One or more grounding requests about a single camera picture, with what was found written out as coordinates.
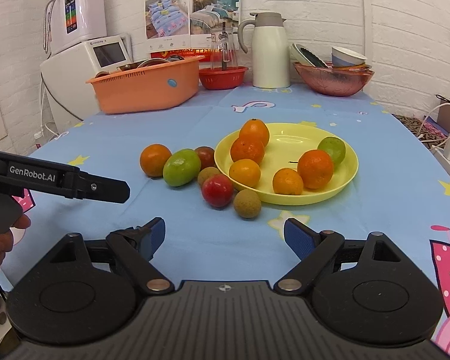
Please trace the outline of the brown-green round fruit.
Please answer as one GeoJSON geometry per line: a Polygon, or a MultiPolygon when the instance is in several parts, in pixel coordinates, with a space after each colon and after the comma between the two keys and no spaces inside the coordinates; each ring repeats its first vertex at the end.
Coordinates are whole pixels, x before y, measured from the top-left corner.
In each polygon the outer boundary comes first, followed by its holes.
{"type": "Polygon", "coordinates": [[[256,218],[262,209],[260,198],[254,191],[241,190],[235,195],[233,206],[238,216],[244,219],[256,218]]]}

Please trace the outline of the red round fruit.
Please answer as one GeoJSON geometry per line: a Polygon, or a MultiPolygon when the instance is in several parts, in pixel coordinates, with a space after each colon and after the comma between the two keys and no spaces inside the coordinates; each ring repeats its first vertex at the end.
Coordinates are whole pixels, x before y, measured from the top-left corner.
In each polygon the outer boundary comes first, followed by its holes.
{"type": "Polygon", "coordinates": [[[225,175],[213,175],[201,187],[204,200],[215,208],[224,208],[232,200],[234,187],[225,175]]]}

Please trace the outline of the orange outside plate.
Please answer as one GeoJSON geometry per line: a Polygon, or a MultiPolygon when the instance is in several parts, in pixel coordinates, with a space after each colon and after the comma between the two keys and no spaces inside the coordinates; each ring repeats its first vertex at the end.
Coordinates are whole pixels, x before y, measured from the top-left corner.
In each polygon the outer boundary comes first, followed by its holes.
{"type": "Polygon", "coordinates": [[[163,168],[170,156],[171,152],[166,146],[151,144],[141,152],[139,165],[148,177],[162,177],[163,168]]]}

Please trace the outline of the large green fruit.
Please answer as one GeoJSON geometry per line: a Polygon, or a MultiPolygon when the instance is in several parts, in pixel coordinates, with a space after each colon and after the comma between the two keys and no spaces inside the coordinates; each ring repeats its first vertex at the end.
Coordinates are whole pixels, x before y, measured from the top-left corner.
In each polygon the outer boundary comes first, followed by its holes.
{"type": "Polygon", "coordinates": [[[163,168],[163,179],[170,187],[181,187],[194,180],[201,171],[195,150],[182,149],[170,156],[163,168]]]}

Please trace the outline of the yellow-orange fruit plate left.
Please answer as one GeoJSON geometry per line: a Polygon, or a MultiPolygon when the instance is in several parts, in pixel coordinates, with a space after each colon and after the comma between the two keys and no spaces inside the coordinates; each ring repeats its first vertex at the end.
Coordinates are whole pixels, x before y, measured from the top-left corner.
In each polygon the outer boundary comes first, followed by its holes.
{"type": "Polygon", "coordinates": [[[261,178],[261,169],[254,160],[243,158],[230,166],[229,176],[242,185],[255,188],[261,178]]]}

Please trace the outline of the green fruit in plate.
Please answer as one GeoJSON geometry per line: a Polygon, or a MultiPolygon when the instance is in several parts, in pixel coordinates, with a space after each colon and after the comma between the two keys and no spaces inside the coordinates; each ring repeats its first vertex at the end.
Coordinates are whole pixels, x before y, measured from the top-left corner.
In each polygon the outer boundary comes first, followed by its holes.
{"type": "Polygon", "coordinates": [[[326,152],[331,157],[331,160],[335,166],[341,164],[345,159],[345,143],[337,137],[328,136],[322,139],[318,145],[318,150],[326,152]]]}

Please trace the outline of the small olive fruit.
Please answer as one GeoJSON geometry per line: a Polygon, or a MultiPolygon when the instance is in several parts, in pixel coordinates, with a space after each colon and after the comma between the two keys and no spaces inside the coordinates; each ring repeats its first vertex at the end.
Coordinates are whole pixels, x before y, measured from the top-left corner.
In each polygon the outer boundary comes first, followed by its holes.
{"type": "Polygon", "coordinates": [[[198,176],[197,176],[197,183],[199,184],[200,187],[203,186],[203,184],[210,178],[216,175],[220,175],[221,172],[220,170],[218,170],[217,167],[215,166],[208,166],[204,169],[202,169],[198,176]]]}

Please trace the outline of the blue cartoon tablecloth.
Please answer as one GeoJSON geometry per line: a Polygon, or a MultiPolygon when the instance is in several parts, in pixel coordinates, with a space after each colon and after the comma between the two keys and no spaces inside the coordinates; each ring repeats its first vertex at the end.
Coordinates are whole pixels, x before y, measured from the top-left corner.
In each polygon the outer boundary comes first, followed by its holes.
{"type": "Polygon", "coordinates": [[[450,354],[450,177],[401,122],[365,95],[324,97],[301,86],[201,92],[166,111],[96,115],[34,155],[125,180],[130,198],[116,205],[36,193],[31,227],[16,232],[2,267],[11,283],[66,233],[100,239],[156,216],[166,222],[166,239],[153,262],[173,282],[276,281],[297,261],[283,239],[284,221],[294,217],[316,231],[334,230],[352,239],[371,232],[390,237],[441,285],[446,314],[435,340],[450,354]],[[140,168],[146,146],[159,143],[173,151],[216,146],[252,118],[338,135],[358,155],[356,177],[325,202],[264,205],[257,219],[244,220],[232,207],[211,208],[196,183],[172,189],[140,168]]]}

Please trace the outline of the yellow plastic plate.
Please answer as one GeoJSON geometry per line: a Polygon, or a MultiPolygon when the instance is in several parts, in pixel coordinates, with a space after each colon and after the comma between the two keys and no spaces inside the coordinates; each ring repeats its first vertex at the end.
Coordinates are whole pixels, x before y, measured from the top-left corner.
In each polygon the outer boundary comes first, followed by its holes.
{"type": "Polygon", "coordinates": [[[225,136],[215,147],[214,160],[224,175],[238,155],[257,154],[255,183],[231,177],[239,190],[255,192],[264,203],[304,206],[339,194],[356,177],[359,158],[345,141],[325,130],[304,124],[270,123],[264,148],[241,141],[239,131],[225,136]]]}

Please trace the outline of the orange top of plate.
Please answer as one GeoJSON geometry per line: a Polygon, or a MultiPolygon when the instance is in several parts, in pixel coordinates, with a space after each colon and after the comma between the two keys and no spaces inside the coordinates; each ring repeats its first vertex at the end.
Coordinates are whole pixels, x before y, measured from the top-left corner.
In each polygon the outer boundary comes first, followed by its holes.
{"type": "Polygon", "coordinates": [[[250,119],[241,128],[240,137],[255,139],[261,141],[264,147],[270,140],[270,132],[266,124],[260,119],[250,119]]]}

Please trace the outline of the orange plastic basket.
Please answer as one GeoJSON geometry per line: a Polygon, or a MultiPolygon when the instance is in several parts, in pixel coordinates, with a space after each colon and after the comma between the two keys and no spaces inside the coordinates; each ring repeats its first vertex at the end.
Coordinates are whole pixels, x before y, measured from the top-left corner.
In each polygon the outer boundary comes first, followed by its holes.
{"type": "Polygon", "coordinates": [[[107,115],[161,111],[187,102],[199,87],[201,56],[88,80],[107,115]]]}

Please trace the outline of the small red basket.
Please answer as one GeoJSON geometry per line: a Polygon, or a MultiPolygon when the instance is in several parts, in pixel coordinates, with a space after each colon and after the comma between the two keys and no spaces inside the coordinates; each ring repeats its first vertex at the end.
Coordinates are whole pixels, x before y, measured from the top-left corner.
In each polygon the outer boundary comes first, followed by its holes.
{"type": "Polygon", "coordinates": [[[247,67],[222,69],[203,68],[199,70],[199,79],[208,90],[234,89],[240,86],[245,77],[247,67]]]}

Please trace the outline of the stacked white bowls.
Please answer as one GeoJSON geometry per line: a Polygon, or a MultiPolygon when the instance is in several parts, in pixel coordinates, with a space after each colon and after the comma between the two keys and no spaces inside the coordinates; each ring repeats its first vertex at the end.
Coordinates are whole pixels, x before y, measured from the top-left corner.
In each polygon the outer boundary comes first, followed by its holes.
{"type": "Polygon", "coordinates": [[[325,62],[317,55],[306,49],[303,45],[292,43],[290,54],[302,66],[312,68],[334,68],[348,71],[367,70],[367,57],[351,49],[333,46],[331,48],[331,61],[325,62]]]}

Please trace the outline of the white thermos jug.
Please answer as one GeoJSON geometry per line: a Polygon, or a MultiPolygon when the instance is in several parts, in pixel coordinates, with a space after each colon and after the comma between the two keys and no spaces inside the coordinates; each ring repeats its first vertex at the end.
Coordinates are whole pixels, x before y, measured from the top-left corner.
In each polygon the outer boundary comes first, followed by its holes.
{"type": "Polygon", "coordinates": [[[288,88],[290,82],[289,40],[284,28],[285,18],[278,12],[251,12],[252,19],[238,27],[238,42],[244,53],[244,28],[254,27],[252,34],[253,86],[261,89],[288,88]]]}

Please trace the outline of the wall calendar poster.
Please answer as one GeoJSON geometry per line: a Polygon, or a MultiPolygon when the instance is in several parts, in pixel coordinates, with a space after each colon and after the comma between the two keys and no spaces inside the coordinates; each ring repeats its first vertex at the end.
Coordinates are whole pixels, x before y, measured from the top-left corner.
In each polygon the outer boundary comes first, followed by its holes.
{"type": "Polygon", "coordinates": [[[145,49],[152,57],[202,56],[210,61],[222,29],[238,28],[241,0],[145,0],[145,49]]]}

